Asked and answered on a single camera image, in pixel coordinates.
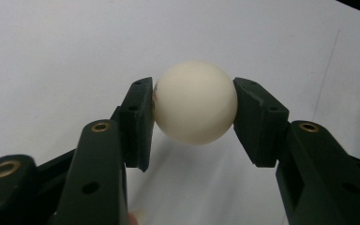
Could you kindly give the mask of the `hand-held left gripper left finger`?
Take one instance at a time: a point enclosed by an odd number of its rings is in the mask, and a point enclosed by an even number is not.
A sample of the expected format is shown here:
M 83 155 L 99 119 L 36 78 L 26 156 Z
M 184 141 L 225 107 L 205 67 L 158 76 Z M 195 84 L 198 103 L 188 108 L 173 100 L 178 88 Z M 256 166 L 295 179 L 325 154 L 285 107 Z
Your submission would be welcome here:
M 153 79 L 134 82 L 110 119 L 86 125 L 49 225 L 128 225 L 127 168 L 149 167 Z

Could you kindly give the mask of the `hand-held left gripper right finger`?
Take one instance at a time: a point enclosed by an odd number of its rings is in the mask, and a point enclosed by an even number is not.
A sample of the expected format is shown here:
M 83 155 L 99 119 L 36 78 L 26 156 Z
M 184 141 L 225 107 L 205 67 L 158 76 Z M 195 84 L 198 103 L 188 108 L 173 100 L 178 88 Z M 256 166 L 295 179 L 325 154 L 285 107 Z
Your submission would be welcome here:
M 251 162 L 276 168 L 290 225 L 360 225 L 360 159 L 310 121 L 289 122 L 289 110 L 257 82 L 236 78 L 233 129 Z

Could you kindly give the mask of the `white ball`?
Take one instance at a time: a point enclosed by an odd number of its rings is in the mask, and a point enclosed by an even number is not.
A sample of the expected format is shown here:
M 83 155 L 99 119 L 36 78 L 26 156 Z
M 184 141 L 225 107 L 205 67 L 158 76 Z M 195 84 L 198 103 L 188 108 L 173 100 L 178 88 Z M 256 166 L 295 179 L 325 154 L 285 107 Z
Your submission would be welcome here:
M 237 113 L 233 80 L 220 67 L 202 61 L 169 68 L 155 85 L 153 102 L 154 117 L 162 132 L 191 145 L 220 138 Z

